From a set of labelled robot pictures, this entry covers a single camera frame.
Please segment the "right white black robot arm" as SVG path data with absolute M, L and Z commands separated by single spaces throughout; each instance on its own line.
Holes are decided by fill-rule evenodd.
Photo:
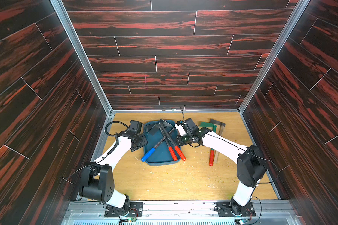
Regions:
M 190 118 L 176 122 L 175 127 L 179 132 L 177 141 L 180 146 L 198 143 L 225 155 L 236 163 L 239 183 L 231 198 L 230 212 L 235 216 L 244 215 L 250 206 L 255 188 L 267 171 L 267 163 L 258 153 L 258 148 L 254 145 L 247 147 L 232 142 L 206 127 L 199 128 Z

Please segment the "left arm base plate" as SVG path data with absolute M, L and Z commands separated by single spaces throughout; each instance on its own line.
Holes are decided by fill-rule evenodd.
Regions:
M 124 204 L 123 208 L 117 208 L 110 205 L 107 205 L 104 217 L 132 217 L 138 218 L 143 215 L 143 202 L 133 202 L 130 201 L 129 204 Z

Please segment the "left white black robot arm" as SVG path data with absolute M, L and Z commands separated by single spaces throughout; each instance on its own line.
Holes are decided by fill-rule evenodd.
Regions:
M 110 134 L 107 129 L 113 123 L 124 125 L 126 130 Z M 81 197 L 105 203 L 122 216 L 129 212 L 130 199 L 115 189 L 113 171 L 126 152 L 134 152 L 148 144 L 141 129 L 142 123 L 134 120 L 130 125 L 112 121 L 105 126 L 105 133 L 114 137 L 115 142 L 102 156 L 82 169 L 78 183 Z

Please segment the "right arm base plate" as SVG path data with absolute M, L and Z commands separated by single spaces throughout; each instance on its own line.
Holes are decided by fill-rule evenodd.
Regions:
M 219 217 L 254 217 L 256 212 L 253 204 L 249 201 L 245 206 L 240 206 L 233 201 L 215 202 L 214 211 Z

